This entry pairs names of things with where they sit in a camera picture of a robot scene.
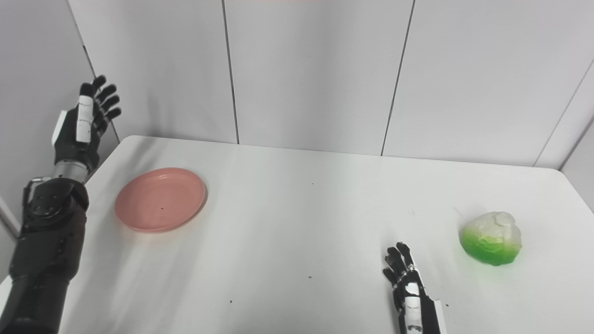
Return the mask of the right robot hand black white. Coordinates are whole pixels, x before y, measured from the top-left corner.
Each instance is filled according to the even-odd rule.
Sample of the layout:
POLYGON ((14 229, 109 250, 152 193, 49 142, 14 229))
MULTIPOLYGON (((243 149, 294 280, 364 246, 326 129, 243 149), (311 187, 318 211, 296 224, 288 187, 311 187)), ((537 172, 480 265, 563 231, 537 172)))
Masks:
POLYGON ((402 241, 387 249, 383 275, 392 286, 400 334, 446 334, 443 306, 428 295, 409 246, 402 241))

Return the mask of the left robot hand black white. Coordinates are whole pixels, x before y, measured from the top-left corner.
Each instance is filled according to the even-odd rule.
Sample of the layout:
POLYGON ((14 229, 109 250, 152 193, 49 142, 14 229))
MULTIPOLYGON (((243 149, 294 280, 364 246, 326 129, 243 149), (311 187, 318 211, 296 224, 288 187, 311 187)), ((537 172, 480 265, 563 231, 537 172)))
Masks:
POLYGON ((52 134, 54 163, 74 161, 92 173, 98 167, 98 146, 112 121, 121 115, 115 84, 105 75, 80 86, 76 106, 63 110, 52 134))

